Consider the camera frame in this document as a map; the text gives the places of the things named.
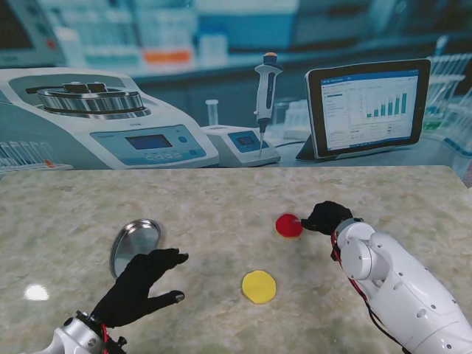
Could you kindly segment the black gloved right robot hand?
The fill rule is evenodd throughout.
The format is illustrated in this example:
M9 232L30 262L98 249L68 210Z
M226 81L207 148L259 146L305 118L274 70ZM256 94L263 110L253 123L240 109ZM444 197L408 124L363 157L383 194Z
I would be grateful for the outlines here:
M345 220L353 218L351 211L333 201L317 203L308 218L300 220L304 229L332 235L337 226Z

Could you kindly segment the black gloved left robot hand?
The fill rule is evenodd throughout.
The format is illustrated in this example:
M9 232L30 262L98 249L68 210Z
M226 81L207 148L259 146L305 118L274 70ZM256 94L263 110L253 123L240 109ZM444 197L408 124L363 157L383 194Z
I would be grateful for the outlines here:
M98 302L91 315L108 328L129 325L155 311L184 300L181 291L150 297L150 288L176 266L185 263L187 253L179 249L156 249L136 255L117 277L114 286Z

